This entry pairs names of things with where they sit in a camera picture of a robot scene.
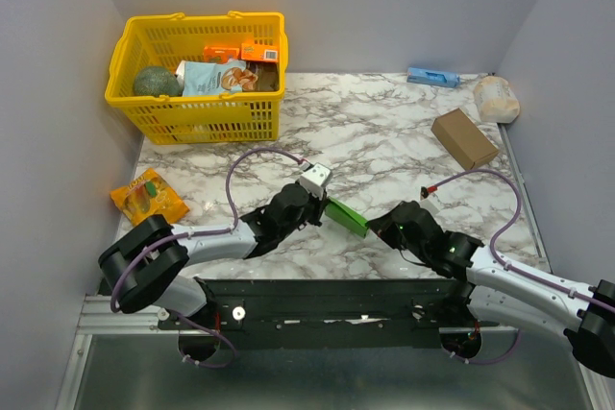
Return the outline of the green paper box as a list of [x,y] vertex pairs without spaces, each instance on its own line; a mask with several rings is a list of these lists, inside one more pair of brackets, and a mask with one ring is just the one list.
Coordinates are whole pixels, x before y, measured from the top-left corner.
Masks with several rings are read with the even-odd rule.
[[368,220],[365,217],[334,198],[328,198],[325,215],[361,238],[365,238],[369,231]]

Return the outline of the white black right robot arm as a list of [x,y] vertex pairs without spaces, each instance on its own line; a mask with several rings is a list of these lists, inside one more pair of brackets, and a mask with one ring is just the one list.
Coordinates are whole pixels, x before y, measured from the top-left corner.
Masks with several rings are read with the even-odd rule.
[[470,285],[442,304],[444,318],[461,326],[477,318],[566,339],[587,369],[614,375],[614,285],[547,274],[513,261],[462,232],[442,229],[416,202],[401,202],[368,221],[388,247],[408,251],[438,275]]

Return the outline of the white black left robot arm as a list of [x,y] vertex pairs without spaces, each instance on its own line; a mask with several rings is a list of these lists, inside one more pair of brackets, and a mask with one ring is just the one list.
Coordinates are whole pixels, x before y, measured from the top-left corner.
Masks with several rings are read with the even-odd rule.
[[294,231],[319,226],[326,186],[287,184],[269,204],[241,216],[234,229],[173,226],[156,214],[129,231],[98,259],[111,288],[111,311],[132,314],[150,305],[180,313],[193,328],[206,326],[213,306],[204,285],[180,271],[218,259],[251,259],[277,249]]

